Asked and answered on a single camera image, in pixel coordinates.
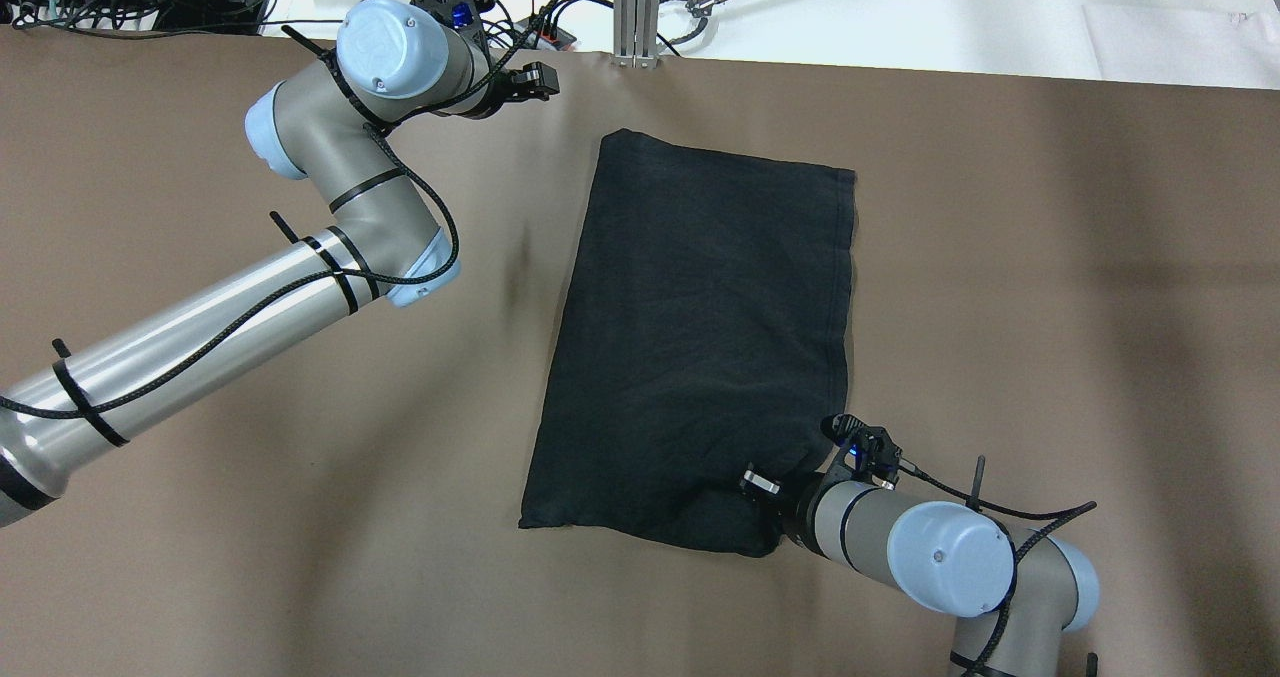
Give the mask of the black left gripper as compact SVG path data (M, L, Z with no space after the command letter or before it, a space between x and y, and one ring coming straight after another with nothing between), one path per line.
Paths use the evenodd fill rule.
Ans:
M543 61L507 70L497 67L483 26L483 13L495 0L410 0L429 12L449 35L466 44L465 58L451 58L445 84L428 99L426 111L434 115L492 116L508 100L549 100L561 93L556 68Z

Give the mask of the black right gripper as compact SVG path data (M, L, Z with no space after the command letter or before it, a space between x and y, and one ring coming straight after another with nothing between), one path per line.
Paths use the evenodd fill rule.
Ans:
M902 448L887 427L869 425L854 413L832 413L822 418L820 431L835 445L822 471L771 479L749 465L740 479L740 490L776 513L785 529L808 527L820 494L836 484L881 481L893 486L899 481Z

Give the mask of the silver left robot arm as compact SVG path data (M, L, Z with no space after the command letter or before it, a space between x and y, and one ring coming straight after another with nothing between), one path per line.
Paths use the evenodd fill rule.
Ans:
M301 36L314 61L253 102L244 133L274 174L315 186L332 225L289 234L275 256L82 352L58 343L46 370L3 395L4 525L332 323L375 299L406 307L457 275L454 218L389 134L413 116L479 120L561 90L547 63L494 56L480 18L462 20L470 1L367 0L342 18L333 47Z

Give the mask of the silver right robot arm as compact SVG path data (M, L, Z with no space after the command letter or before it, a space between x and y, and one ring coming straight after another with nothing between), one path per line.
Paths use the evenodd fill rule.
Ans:
M741 489L799 546L955 619L951 676L1055 676L1065 633L1100 608L1098 572L1061 527L1093 509L1030 513L983 500L984 465L966 491L928 500L897 489L934 479L905 459L886 427L852 413L823 418L835 445L823 471L782 480L749 466Z

